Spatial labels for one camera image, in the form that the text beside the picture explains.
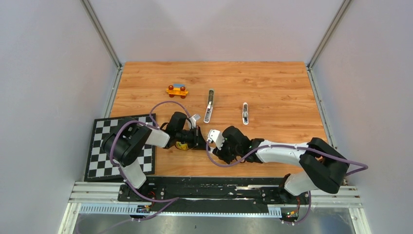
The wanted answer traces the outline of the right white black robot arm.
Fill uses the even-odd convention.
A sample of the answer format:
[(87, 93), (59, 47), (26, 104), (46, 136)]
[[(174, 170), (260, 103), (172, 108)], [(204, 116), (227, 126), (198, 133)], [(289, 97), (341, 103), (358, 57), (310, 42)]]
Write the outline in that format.
[(312, 190), (336, 194), (347, 173), (347, 159), (318, 137), (304, 143), (277, 143), (263, 138), (249, 139), (238, 128), (223, 132), (210, 130), (207, 143), (215, 144), (207, 154), (214, 154), (228, 167), (238, 163), (283, 163), (303, 169), (286, 174), (278, 190), (283, 203), (291, 203), (298, 195)]

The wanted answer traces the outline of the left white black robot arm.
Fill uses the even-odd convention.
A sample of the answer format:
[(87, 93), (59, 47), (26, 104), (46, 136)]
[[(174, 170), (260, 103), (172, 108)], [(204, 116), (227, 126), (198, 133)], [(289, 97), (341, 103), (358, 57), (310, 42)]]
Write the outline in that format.
[(120, 168), (123, 177), (131, 183), (131, 196), (144, 201), (149, 196), (149, 188), (144, 185), (144, 174), (138, 157), (144, 154), (145, 146), (156, 146), (179, 150), (202, 150), (206, 146), (200, 127), (196, 124), (198, 114), (188, 117), (175, 112), (170, 121), (159, 129), (149, 123), (138, 123), (132, 117), (125, 117), (101, 143), (101, 149)]

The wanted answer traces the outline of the small white stapler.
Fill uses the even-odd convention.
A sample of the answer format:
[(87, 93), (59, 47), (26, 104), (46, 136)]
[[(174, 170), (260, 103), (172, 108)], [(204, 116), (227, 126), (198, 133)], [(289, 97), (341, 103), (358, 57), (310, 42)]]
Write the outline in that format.
[(243, 124), (248, 125), (249, 124), (249, 114), (248, 114), (248, 103), (247, 102), (243, 103), (242, 118), (243, 118)]

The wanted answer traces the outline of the grey white stapler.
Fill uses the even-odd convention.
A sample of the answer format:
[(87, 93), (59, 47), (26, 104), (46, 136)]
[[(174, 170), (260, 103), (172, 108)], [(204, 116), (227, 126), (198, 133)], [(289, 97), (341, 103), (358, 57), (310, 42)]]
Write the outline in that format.
[(207, 100), (207, 107), (206, 107), (206, 113), (204, 116), (204, 123), (209, 123), (211, 120), (211, 115), (213, 111), (213, 103), (214, 103), (214, 90), (210, 89), (208, 91), (208, 100)]

